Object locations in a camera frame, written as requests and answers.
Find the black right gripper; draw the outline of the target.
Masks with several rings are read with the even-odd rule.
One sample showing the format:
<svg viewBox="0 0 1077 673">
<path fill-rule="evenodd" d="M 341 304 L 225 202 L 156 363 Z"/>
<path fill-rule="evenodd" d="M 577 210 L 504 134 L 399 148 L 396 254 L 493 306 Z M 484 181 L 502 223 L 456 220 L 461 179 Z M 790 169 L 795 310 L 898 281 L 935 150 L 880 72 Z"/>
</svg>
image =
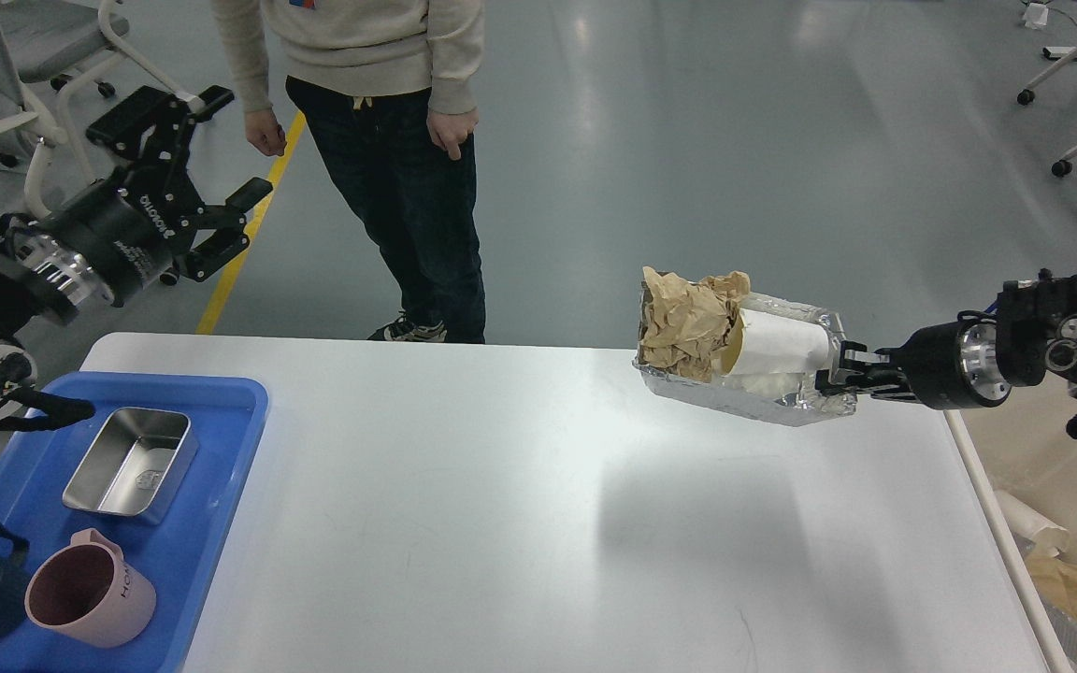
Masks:
<svg viewBox="0 0 1077 673">
<path fill-rule="evenodd" d="M 816 371 L 815 389 L 823 396 L 865 394 L 939 410 L 998 408 L 1012 392 L 1001 374 L 992 322 L 931 325 L 903 345 L 901 363 L 895 354 L 841 341 L 829 368 Z"/>
</svg>

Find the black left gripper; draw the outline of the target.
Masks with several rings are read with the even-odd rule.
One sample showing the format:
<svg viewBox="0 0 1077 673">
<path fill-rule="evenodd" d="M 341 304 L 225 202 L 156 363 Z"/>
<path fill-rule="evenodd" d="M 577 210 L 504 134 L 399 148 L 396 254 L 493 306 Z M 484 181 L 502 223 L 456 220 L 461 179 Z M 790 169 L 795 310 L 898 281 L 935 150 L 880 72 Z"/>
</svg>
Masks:
<svg viewBox="0 0 1077 673">
<path fill-rule="evenodd" d="M 121 164 L 106 179 L 19 230 L 19 263 L 76 309 L 98 299 L 122 307 L 160 280 L 202 282 L 251 246 L 249 213 L 272 183 L 249 179 L 221 205 L 206 205 L 188 176 L 198 124 L 235 101 L 221 85 L 193 111 L 174 93 L 141 86 L 93 121 L 85 136 Z"/>
</svg>

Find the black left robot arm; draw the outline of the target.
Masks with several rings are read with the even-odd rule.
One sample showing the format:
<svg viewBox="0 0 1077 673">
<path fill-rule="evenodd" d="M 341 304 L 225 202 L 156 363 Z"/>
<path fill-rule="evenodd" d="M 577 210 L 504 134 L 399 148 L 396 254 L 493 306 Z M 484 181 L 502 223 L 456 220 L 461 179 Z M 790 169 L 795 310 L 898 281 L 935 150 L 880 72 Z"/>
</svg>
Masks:
<svg viewBox="0 0 1077 673">
<path fill-rule="evenodd" d="M 157 281 L 202 282 L 251 246 L 244 226 L 272 183 L 249 179 L 211 205 L 188 176 L 193 135 L 234 98 L 221 85 L 195 102 L 142 86 L 87 128 L 115 154 L 110 176 L 46 216 L 0 219 L 0 432 L 56 430 L 94 413 L 90 402 L 39 391 L 36 359 L 18 340 L 32 319 L 66 325 L 87 302 L 120 308 Z"/>
</svg>

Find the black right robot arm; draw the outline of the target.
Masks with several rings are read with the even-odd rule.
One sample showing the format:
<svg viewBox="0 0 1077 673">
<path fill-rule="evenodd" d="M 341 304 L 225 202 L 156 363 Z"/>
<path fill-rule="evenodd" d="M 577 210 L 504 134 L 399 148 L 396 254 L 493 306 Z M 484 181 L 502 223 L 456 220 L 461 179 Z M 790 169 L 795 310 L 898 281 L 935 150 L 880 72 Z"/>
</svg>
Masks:
<svg viewBox="0 0 1077 673">
<path fill-rule="evenodd" d="M 813 384 L 824 396 L 867 394 L 938 410 L 998 408 L 1012 389 L 1064 379 L 1077 399 L 1077 274 L 1001 286 L 987 310 L 914 332 L 897 348 L 843 340 Z M 1066 422 L 1077 440 L 1077 413 Z"/>
</svg>

